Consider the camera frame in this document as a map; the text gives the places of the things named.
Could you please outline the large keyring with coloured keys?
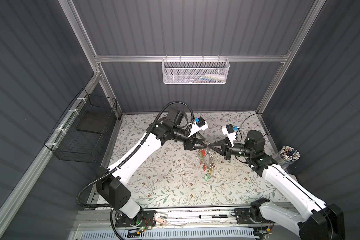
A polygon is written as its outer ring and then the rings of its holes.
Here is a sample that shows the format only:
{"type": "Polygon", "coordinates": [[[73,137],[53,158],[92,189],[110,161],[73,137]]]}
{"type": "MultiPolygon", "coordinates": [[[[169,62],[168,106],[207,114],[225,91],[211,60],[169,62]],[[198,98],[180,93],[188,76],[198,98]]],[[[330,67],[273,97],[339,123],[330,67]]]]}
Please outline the large keyring with coloured keys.
{"type": "Polygon", "coordinates": [[[205,172],[204,180],[207,182],[215,176],[215,156],[210,148],[199,149],[198,151],[200,165],[205,172]]]}

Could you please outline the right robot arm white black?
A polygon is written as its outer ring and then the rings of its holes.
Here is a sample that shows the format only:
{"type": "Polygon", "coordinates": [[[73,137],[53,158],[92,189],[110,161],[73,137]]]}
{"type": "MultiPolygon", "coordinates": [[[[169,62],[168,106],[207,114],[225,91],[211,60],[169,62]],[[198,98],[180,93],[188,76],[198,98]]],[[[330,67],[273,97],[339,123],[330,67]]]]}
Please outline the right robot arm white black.
{"type": "Polygon", "coordinates": [[[234,141],[229,133],[209,148],[226,160],[231,156],[246,158],[250,169],[271,183],[295,207],[296,213],[286,210],[267,198],[251,203],[249,215],[254,223],[274,222],[296,234],[302,240],[344,240],[344,213],[335,204],[328,205],[291,178],[278,162],[264,151],[265,138],[259,131],[247,133],[244,143],[234,141]]]}

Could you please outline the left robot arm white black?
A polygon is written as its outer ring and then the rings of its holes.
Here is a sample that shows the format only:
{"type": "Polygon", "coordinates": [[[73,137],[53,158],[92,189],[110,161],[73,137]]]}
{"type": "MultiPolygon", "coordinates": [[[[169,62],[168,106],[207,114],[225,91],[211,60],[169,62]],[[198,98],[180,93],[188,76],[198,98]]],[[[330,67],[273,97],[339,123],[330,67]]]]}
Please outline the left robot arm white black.
{"type": "Polygon", "coordinates": [[[208,128],[207,122],[202,117],[192,118],[187,127],[181,128],[180,123],[184,115],[184,112],[170,109],[166,117],[159,118],[149,125],[140,141],[121,159],[107,169],[98,169],[98,178],[111,173],[110,176],[96,182],[97,192],[111,208],[135,222],[140,221],[143,208],[133,200],[132,193],[126,185],[144,161],[167,141],[182,142],[184,149],[188,151],[207,147],[202,139],[197,138],[199,131],[208,128]]]}

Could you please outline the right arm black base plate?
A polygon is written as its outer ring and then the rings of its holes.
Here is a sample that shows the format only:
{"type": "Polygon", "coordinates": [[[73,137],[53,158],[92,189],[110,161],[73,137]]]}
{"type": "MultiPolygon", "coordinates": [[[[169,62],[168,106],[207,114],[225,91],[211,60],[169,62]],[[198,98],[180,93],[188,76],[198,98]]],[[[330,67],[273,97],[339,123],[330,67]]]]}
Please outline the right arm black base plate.
{"type": "Polygon", "coordinates": [[[235,208],[232,216],[235,217],[237,224],[244,225],[244,224],[270,224],[271,226],[274,225],[274,222],[265,220],[262,217],[257,215],[252,215],[251,208],[235,208]]]}

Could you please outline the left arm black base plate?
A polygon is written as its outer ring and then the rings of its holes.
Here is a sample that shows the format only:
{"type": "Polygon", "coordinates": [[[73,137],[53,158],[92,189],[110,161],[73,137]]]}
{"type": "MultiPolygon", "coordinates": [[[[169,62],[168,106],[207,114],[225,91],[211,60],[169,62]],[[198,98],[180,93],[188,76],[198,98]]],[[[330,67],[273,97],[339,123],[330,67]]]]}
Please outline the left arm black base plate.
{"type": "Polygon", "coordinates": [[[156,213],[156,211],[142,210],[134,218],[129,218],[125,214],[117,214],[115,225],[117,228],[154,227],[156,225],[154,219],[156,213]]]}

